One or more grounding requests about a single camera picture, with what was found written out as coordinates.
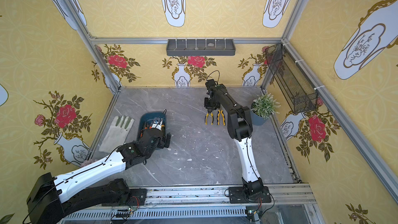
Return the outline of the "yellow black combination pliers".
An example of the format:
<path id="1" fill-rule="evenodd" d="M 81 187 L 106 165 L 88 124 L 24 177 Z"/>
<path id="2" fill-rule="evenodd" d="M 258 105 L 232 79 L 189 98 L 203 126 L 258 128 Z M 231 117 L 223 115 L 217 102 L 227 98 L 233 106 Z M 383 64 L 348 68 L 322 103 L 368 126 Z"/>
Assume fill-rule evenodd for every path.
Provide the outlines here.
<path id="1" fill-rule="evenodd" d="M 226 118 L 222 109 L 218 109 L 217 113 L 217 125 L 226 125 Z"/>

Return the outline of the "yellow black long-nose pliers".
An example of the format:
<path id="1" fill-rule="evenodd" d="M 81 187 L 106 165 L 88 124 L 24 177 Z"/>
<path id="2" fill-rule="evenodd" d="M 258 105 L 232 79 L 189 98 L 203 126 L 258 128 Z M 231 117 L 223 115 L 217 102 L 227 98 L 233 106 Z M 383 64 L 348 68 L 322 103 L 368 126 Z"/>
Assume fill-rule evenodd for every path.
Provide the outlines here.
<path id="1" fill-rule="evenodd" d="M 208 113 L 206 114 L 206 116 L 205 116 L 205 124 L 206 124 L 206 125 L 208 125 L 208 124 L 213 125 L 213 124 L 214 124 L 214 115 L 213 115 L 213 112 L 208 112 Z"/>

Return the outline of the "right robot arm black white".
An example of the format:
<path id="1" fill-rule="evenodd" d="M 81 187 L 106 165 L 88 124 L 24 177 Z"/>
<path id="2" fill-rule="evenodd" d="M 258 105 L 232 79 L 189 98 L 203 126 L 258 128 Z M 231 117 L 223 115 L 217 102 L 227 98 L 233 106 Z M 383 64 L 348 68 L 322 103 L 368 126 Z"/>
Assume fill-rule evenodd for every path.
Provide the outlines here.
<path id="1" fill-rule="evenodd" d="M 235 142 L 242 167 L 243 192 L 246 197 L 253 198 L 263 191 L 263 181 L 257 170 L 252 150 L 253 125 L 251 110 L 247 106 L 237 103 L 228 93 L 223 84 L 210 79 L 205 83 L 208 97 L 204 100 L 204 107 L 208 114 L 217 110 L 227 113 L 227 130 L 230 138 Z"/>

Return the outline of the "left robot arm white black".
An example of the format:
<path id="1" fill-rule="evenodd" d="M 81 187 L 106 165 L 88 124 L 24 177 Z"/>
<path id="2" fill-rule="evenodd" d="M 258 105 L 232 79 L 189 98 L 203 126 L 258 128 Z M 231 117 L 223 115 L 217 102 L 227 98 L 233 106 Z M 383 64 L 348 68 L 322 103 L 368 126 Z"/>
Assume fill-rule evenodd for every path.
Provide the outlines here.
<path id="1" fill-rule="evenodd" d="M 28 199 L 27 219 L 32 224 L 56 224 L 64 217 L 98 204 L 140 206 L 145 189 L 131 189 L 122 178 L 106 185 L 95 183 L 131 167 L 144 164 L 156 149 L 168 148 L 171 134 L 147 129 L 131 143 L 118 146 L 110 155 L 70 173 L 38 178 Z"/>

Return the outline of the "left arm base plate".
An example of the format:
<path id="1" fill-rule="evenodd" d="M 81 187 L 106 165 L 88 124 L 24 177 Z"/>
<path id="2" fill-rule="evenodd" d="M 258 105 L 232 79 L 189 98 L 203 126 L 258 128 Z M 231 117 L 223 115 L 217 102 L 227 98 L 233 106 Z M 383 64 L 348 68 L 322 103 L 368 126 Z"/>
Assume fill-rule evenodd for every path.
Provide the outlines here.
<path id="1" fill-rule="evenodd" d="M 123 195 L 120 199 L 116 201 L 112 201 L 109 203 L 102 203 L 101 206 L 144 206 L 145 200 L 147 197 L 147 189 L 146 188 L 138 188 L 138 189 L 130 189 L 130 192 L 127 195 Z"/>

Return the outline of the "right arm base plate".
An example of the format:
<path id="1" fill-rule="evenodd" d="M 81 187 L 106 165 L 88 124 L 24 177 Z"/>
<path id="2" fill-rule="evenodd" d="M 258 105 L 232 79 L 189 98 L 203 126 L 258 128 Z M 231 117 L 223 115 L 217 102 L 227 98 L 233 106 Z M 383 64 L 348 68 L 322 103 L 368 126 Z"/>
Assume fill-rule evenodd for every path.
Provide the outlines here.
<path id="1" fill-rule="evenodd" d="M 228 197 L 231 204 L 271 203 L 273 201 L 266 186 L 253 192 L 244 187 L 229 187 Z"/>

